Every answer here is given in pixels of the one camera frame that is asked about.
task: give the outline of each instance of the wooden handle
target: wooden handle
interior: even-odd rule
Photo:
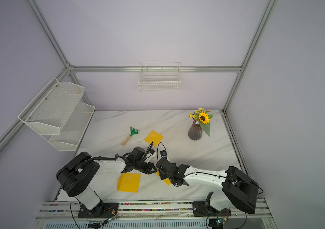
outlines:
[[[130,138],[131,138],[131,136],[128,135],[128,137],[121,144],[124,145]]]

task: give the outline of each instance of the green leaf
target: green leaf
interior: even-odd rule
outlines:
[[[201,121],[198,121],[198,123],[202,127],[203,131],[206,132],[206,134],[210,137],[210,135],[211,135],[211,124],[210,123],[204,124]]]

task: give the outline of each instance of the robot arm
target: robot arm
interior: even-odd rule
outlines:
[[[146,174],[155,173],[157,172],[156,167],[149,162],[156,155],[151,147],[152,144],[147,152],[141,147],[136,147],[131,153],[126,153],[124,156],[116,154],[114,158],[92,158],[87,152],[82,152],[59,170],[56,177],[69,197],[75,197],[87,209],[91,210],[102,203],[89,186],[94,175],[127,173],[133,169]]]
[[[229,166],[228,170],[210,171],[197,169],[187,164],[176,166],[165,156],[156,164],[162,180],[169,178],[174,186],[202,185],[210,187],[207,209],[212,213],[224,208],[236,207],[254,214],[257,203],[258,184],[238,168]]]
[[[162,180],[169,178],[174,186],[210,187],[214,192],[208,194],[205,208],[212,214],[228,207],[236,207],[249,214],[255,213],[258,184],[238,168],[229,166],[228,170],[210,171],[186,164],[176,166],[169,161],[167,155],[162,155],[156,169],[154,164],[149,162],[156,156],[151,149],[152,144],[146,151],[136,147],[131,153],[123,156],[116,154],[114,158],[92,158],[87,152],[82,152],[57,173],[57,180],[68,196],[78,199],[92,211],[94,217],[99,217],[103,212],[103,202],[89,186],[94,175],[126,173],[133,169],[145,174],[159,171],[160,178]]]

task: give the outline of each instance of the wall shelf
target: wall shelf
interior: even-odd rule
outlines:
[[[84,87],[70,82],[59,82],[40,101],[36,108],[22,120],[39,135],[59,135],[77,103],[84,94]]]
[[[52,135],[48,142],[58,151],[75,151],[80,144],[95,107],[78,103],[59,135]]]
[[[179,62],[141,62],[138,81],[140,92],[180,91],[179,64]]]
[[[58,151],[75,151],[81,142],[95,107],[80,103],[84,87],[53,78],[50,88],[32,109],[32,104],[18,118]]]

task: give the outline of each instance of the white marble tabletop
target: white marble tabletop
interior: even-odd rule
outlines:
[[[78,153],[86,151],[92,156],[114,157],[123,155],[140,146],[147,149],[149,143],[145,137],[152,131],[163,135],[161,142],[165,145],[169,160],[180,164],[207,170],[226,170],[229,166],[240,168],[230,138],[219,110],[212,110],[211,137],[205,133],[198,141],[188,137],[192,119],[190,110],[165,111],[96,111],[90,121]],[[125,145],[121,142],[130,134],[130,126],[138,129]],[[156,164],[154,157],[150,162]],[[138,193],[117,191],[119,173],[105,173],[94,176],[91,188],[102,200],[194,200],[205,199],[210,188],[203,186],[175,187],[166,183],[156,174],[143,174],[136,170],[131,173],[141,174]],[[67,196],[61,190],[58,201],[70,201],[75,198]]]

